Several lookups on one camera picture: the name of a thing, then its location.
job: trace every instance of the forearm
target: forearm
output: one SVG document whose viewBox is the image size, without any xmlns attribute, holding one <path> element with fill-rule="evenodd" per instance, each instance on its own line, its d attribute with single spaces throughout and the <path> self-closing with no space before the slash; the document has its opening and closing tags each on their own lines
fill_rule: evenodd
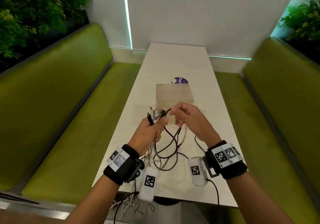
<svg viewBox="0 0 320 224">
<path fill-rule="evenodd" d="M 102 175 L 87 197 L 68 216 L 66 223 L 103 223 L 119 187 L 108 177 Z"/>
<path fill-rule="evenodd" d="M 293 221 L 254 181 L 249 172 L 226 181 L 247 224 Z"/>
</svg>

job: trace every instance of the right hand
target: right hand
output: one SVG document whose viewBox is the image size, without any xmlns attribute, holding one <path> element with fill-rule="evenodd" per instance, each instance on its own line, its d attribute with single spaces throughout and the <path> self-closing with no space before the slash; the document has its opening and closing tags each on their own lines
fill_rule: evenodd
<svg viewBox="0 0 320 224">
<path fill-rule="evenodd" d="M 199 140 L 204 141 L 208 147 L 221 141 L 218 133 L 197 106 L 180 102 L 171 108 L 170 115 L 175 116 L 176 125 L 182 127 L 183 124 L 186 124 Z"/>
</svg>

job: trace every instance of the green upholstered seat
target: green upholstered seat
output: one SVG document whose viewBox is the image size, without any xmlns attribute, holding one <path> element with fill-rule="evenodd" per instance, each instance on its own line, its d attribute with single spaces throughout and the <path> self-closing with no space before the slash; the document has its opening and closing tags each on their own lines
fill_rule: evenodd
<svg viewBox="0 0 320 224">
<path fill-rule="evenodd" d="M 114 63 L 22 191 L 36 200 L 78 204 L 90 191 L 140 69 Z"/>
<path fill-rule="evenodd" d="M 248 169 L 295 223 L 320 223 L 320 215 L 239 74 L 216 72 Z M 232 224 L 245 223 L 230 209 Z"/>
<path fill-rule="evenodd" d="M 269 37 L 243 72 L 320 194 L 320 67 Z"/>
<path fill-rule="evenodd" d="M 111 59 L 92 24 L 0 75 L 0 190 L 23 178 Z"/>
</svg>

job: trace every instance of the hand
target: hand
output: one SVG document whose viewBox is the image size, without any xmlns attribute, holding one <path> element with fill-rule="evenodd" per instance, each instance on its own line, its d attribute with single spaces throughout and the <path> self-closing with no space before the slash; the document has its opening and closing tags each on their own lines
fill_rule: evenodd
<svg viewBox="0 0 320 224">
<path fill-rule="evenodd" d="M 182 127 L 183 124 L 186 124 L 199 140 L 204 141 L 208 147 L 221 141 L 218 133 L 197 106 L 180 102 L 171 108 L 170 115 L 176 117 L 176 125 Z"/>
<path fill-rule="evenodd" d="M 144 118 L 128 145 L 135 149 L 139 156 L 144 155 L 152 142 L 160 141 L 161 132 L 165 129 L 165 125 L 167 124 L 168 117 L 166 116 L 162 117 L 156 124 L 151 126 L 148 119 Z"/>
</svg>

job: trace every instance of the left hand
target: left hand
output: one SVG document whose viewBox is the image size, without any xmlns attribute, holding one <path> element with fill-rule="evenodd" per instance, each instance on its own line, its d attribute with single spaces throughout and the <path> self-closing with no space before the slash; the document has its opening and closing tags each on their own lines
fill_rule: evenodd
<svg viewBox="0 0 320 224">
<path fill-rule="evenodd" d="M 148 119 L 144 118 L 128 145 L 135 149 L 139 156 L 144 155 L 152 142 L 160 141 L 161 133 L 167 124 L 168 117 L 166 116 L 162 117 L 156 124 L 151 126 Z"/>
</svg>

